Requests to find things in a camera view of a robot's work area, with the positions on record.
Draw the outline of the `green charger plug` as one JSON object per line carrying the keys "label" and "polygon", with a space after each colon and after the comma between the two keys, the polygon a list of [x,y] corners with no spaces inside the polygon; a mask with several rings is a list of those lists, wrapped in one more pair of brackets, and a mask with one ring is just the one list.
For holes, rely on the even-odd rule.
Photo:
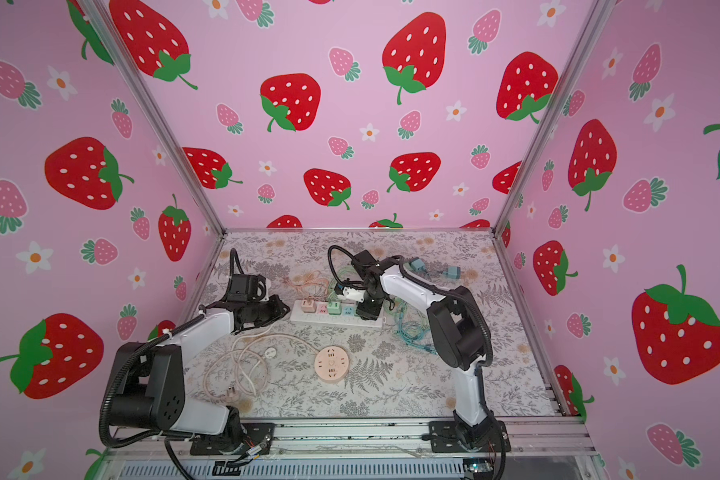
{"label": "green charger plug", "polygon": [[339,301],[330,301],[326,304],[326,311],[329,315],[338,316],[342,314],[342,305]]}

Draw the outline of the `pink USB charger plug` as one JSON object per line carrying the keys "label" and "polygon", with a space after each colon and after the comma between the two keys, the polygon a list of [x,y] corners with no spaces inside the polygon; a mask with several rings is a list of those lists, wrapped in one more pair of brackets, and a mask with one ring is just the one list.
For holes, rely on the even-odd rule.
{"label": "pink USB charger plug", "polygon": [[313,314],[317,310],[316,302],[313,299],[301,300],[300,309],[304,314]]}

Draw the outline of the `teal charger plug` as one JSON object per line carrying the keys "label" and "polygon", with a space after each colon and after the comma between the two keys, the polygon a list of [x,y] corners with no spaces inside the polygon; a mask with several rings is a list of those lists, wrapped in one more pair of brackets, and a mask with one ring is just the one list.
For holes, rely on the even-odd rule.
{"label": "teal charger plug", "polygon": [[458,266],[448,266],[443,271],[443,275],[452,280],[459,280],[461,277],[461,268]]}

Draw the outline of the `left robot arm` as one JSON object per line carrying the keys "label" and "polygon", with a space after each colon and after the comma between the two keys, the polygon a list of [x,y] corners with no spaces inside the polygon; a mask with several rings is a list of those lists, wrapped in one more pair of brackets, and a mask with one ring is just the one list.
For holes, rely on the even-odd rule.
{"label": "left robot arm", "polygon": [[200,306],[188,322],[116,352],[99,411],[103,445],[118,449],[162,437],[206,442],[223,454],[240,450],[247,431],[238,409],[189,394],[185,369],[216,341],[270,327],[289,312],[266,278],[245,273],[232,250],[220,299]]}

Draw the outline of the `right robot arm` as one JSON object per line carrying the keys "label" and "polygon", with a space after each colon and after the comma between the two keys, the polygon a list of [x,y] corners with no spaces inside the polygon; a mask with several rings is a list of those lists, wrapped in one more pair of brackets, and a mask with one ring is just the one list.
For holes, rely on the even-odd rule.
{"label": "right robot arm", "polygon": [[377,259],[364,250],[352,254],[328,247],[327,259],[338,297],[356,303],[356,315],[371,321],[385,303],[402,301],[427,317],[434,349],[452,368],[456,393],[455,433],[450,439],[467,451],[489,446],[509,449],[503,424],[488,407],[482,369],[494,360],[490,328],[471,291],[440,288],[406,268],[401,255]]}

